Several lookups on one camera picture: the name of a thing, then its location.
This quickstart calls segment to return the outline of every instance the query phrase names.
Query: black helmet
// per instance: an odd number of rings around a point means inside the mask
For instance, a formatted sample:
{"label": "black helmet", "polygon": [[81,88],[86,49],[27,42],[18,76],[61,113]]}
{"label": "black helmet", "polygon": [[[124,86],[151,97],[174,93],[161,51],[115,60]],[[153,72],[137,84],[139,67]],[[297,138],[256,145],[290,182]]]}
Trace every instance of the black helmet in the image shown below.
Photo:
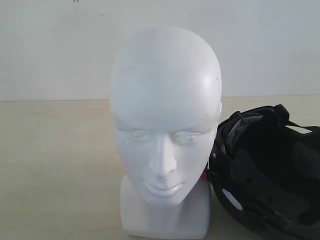
{"label": "black helmet", "polygon": [[221,205],[267,240],[320,240],[320,127],[290,127],[283,105],[235,112],[205,170]]}

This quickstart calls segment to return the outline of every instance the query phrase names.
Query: mannequin chin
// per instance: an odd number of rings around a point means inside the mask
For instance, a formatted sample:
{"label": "mannequin chin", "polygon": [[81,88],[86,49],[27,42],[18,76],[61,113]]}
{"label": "mannequin chin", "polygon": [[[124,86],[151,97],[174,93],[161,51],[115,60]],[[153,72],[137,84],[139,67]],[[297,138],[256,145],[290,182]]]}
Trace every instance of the mannequin chin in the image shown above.
{"label": "mannequin chin", "polygon": [[201,239],[206,234],[210,185],[200,176],[216,137],[221,94],[218,59],[189,30],[147,28],[119,50],[110,109],[127,174],[120,211],[129,235]]}

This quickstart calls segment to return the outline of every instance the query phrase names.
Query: mannequin base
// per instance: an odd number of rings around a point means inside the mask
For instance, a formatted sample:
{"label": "mannequin base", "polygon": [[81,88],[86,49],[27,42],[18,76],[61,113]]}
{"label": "mannequin base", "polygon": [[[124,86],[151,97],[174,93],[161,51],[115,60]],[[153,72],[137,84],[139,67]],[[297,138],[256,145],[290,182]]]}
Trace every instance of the mannequin base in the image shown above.
{"label": "mannequin base", "polygon": [[209,227],[210,198],[210,184],[199,179],[180,205],[169,210],[160,206],[156,209],[141,199],[124,176],[120,188],[122,229],[136,237],[201,240]]}

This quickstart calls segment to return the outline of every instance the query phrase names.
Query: mannequin lips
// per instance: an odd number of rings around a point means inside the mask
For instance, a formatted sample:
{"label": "mannequin lips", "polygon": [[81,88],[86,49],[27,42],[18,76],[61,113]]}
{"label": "mannequin lips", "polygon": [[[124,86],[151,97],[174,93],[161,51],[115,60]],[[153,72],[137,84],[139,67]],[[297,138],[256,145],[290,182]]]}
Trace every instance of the mannequin lips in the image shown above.
{"label": "mannequin lips", "polygon": [[174,185],[173,187],[158,187],[158,186],[153,186],[145,181],[142,181],[142,183],[146,186],[146,188],[153,193],[154,195],[157,195],[159,197],[169,197],[176,193],[182,186],[183,182]]}

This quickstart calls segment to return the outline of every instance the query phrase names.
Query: mannequin nose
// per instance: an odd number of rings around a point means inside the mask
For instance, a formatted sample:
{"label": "mannequin nose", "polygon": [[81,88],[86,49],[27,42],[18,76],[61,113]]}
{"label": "mannequin nose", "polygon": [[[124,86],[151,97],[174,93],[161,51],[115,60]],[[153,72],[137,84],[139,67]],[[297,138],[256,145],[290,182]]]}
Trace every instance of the mannequin nose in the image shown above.
{"label": "mannequin nose", "polygon": [[164,178],[177,169],[171,139],[168,136],[159,138],[156,156],[151,156],[149,167],[158,178]]}

